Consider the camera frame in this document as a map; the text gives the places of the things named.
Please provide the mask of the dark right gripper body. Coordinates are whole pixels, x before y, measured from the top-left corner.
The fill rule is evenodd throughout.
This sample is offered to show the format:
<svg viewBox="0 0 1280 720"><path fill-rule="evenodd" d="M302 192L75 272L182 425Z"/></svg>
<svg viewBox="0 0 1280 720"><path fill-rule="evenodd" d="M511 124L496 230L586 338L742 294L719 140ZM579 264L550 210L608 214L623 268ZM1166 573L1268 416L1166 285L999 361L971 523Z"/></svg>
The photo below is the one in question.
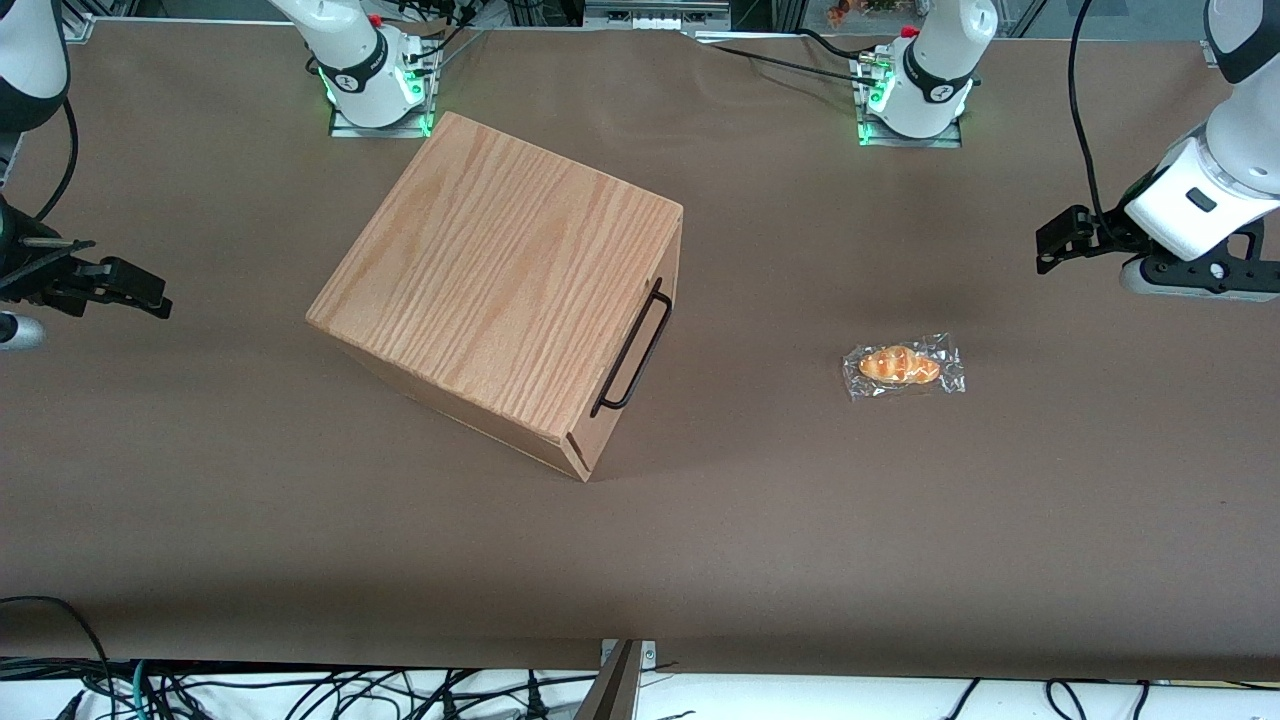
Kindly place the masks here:
<svg viewBox="0 0 1280 720"><path fill-rule="evenodd" d="M27 270L27 266L44 252L26 247L22 241L44 238L46 225L14 209L4 196L1 196L1 300L18 304L33 293L29 287L35 282L35 272Z"/></svg>

